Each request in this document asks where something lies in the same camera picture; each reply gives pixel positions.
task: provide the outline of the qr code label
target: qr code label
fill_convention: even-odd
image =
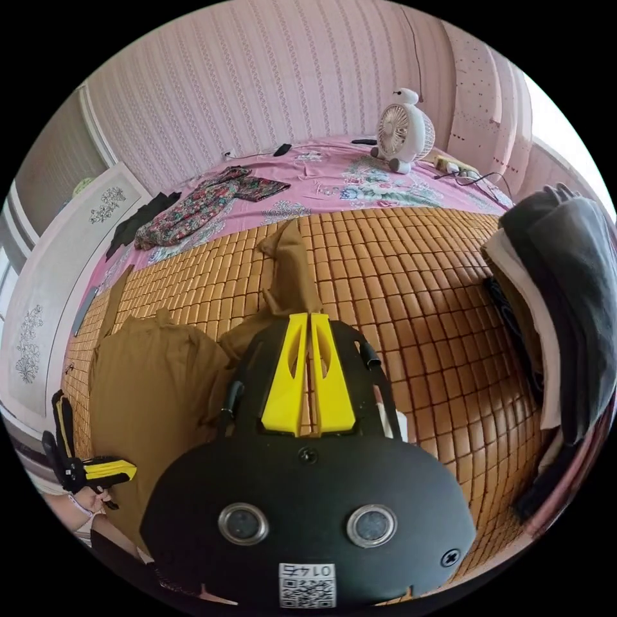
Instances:
[[[334,564],[279,564],[279,599],[284,609],[336,606]]]

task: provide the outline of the hand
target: hand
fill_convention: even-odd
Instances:
[[[101,494],[95,493],[90,487],[84,487],[81,491],[75,494],[75,501],[86,510],[96,513],[103,508],[103,502],[109,501],[111,497],[104,490]]]

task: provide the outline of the gray towel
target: gray towel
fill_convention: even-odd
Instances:
[[[563,184],[545,187],[500,220],[555,324],[561,356],[562,430],[576,443],[617,380],[617,264],[597,205]]]

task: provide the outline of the white door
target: white door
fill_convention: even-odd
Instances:
[[[150,199],[118,163],[58,214],[17,280],[0,345],[0,400],[33,436],[53,430],[51,394],[60,388],[71,326],[94,267],[118,223]]]

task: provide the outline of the floral clothing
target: floral clothing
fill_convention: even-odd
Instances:
[[[233,199],[260,201],[290,187],[289,184],[247,176],[246,167],[227,167],[204,180],[176,205],[141,226],[135,234],[135,248],[148,251],[154,246],[173,246],[202,228],[227,208]]]

